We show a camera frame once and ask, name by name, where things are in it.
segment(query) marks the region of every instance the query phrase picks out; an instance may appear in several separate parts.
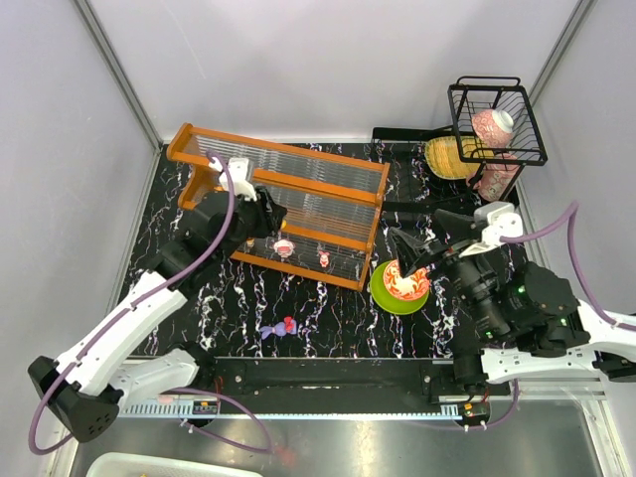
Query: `pink mug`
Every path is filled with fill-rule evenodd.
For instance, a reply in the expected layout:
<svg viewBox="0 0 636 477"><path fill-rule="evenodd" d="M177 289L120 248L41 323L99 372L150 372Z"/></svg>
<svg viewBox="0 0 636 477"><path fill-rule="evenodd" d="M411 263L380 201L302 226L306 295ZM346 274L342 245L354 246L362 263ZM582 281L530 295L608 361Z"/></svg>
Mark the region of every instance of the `pink mug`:
<svg viewBox="0 0 636 477"><path fill-rule="evenodd" d="M503 159L517 159L517 157L507 152L499 156ZM484 168L481 180L475 184L474 189L477 189L479 195L486 201L498 201L515 177L518 168L519 166L511 166L510 164L488 164ZM468 185L468 187L470 187L470 180L474 175L475 174L471 174L466 178L466 185Z"/></svg>
<svg viewBox="0 0 636 477"><path fill-rule="evenodd" d="M513 138L513 118L504 110L485 109L471 119L473 129L488 147L504 148Z"/></svg>

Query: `orange bowl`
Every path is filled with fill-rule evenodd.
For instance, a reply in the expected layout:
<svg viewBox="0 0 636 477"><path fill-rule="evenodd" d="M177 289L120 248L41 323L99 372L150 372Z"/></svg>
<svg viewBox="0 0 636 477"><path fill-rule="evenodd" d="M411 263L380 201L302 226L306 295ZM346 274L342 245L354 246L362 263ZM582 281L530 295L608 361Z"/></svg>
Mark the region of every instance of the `orange bowl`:
<svg viewBox="0 0 636 477"><path fill-rule="evenodd" d="M424 268L420 268L407 278L402 278L399 275L397 260L389 262L383 274L383 281L391 296L402 301L418 300L428 292L430 287Z"/></svg>

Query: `black marble table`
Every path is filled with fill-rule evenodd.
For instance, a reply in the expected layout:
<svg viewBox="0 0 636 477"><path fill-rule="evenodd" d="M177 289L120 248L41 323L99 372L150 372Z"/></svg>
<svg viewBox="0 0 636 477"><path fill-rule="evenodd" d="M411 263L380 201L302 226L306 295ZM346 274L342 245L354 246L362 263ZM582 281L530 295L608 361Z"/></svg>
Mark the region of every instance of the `black marble table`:
<svg viewBox="0 0 636 477"><path fill-rule="evenodd" d="M427 203L454 196L444 208L467 213L481 205L477 195L465 196L461 182L443 181L430 173L421 144L302 144L301 147L364 160L390 162L386 200ZM142 273L147 261L179 229L183 211L179 194L188 181L189 167L161 158L121 297ZM384 212L372 260L373 269L392 258L389 227L400 227L420 238L445 232L431 215ZM502 279L526 260L520 245L488 253ZM274 325L287 316L298 322L298 334L260 339L260 326ZM367 288L356 292L287 275L239 261L226 263L199 296L165 320L136 349L135 355L165 353L176 342L196 340L217 356L431 358L449 357L449 344L459 323L467 319L463 305L440 277L431 284L424 307L412 315L396 316L376 305Z"/></svg>

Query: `white bin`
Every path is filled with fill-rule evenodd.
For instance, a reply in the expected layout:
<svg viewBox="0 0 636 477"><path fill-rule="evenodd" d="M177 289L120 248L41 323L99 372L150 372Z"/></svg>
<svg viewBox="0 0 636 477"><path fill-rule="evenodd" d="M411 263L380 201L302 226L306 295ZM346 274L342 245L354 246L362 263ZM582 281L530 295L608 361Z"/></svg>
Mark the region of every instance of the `white bin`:
<svg viewBox="0 0 636 477"><path fill-rule="evenodd" d="M186 460L109 452L95 460L86 477L262 477L254 472Z"/></svg>

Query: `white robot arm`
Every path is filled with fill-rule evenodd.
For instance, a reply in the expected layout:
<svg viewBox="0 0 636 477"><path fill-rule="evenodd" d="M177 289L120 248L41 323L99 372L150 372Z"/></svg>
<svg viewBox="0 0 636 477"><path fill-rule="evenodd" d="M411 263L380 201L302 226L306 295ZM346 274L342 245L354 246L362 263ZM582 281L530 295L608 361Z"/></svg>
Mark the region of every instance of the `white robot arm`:
<svg viewBox="0 0 636 477"><path fill-rule="evenodd" d="M210 159L211 167L220 165ZM79 442L87 442L101 435L121 409L186 387L198 376L210 357L196 344L133 367L122 364L247 239L280 231L287 211L265 188L249 183L248 161L231 159L228 170L232 181L224 174L220 182L231 192L208 194L184 217L182 232L159 250L106 318L55 360L41 356L32 363L29 375L43 399L36 415L45 403Z"/></svg>
<svg viewBox="0 0 636 477"><path fill-rule="evenodd" d="M629 317L603 312L604 319L573 296L567 280L532 262L499 282L483 253L523 234L512 204L489 204L473 218L440 210L435 216L458 236L453 243L419 242L399 230L390 237L403 275L428 266L429 275L447 276L466 304L471 320L456 330L453 363L457 383L470 395L486 382L568 370L636 380L636 333L620 325Z"/></svg>

